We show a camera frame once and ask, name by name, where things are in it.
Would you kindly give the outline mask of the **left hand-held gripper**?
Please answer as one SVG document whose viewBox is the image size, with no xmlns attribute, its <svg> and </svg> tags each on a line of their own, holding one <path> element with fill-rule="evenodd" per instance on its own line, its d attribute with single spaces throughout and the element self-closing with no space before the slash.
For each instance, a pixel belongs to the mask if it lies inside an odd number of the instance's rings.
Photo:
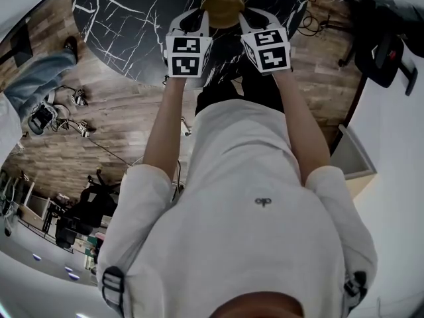
<svg viewBox="0 0 424 318">
<path fill-rule="evenodd" d="M 213 38 L 209 13 L 200 8 L 176 17 L 166 35 L 164 61 L 170 78 L 200 78 L 208 63 Z"/>
</svg>

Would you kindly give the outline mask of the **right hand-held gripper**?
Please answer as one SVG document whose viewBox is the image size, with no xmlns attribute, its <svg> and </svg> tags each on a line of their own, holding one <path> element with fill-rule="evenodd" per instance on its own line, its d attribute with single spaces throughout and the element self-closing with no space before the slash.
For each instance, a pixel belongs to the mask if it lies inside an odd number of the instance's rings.
<svg viewBox="0 0 424 318">
<path fill-rule="evenodd" d="M 238 14 L 238 20 L 246 56 L 261 74 L 291 68 L 287 30 L 275 15 L 247 8 Z"/>
</svg>

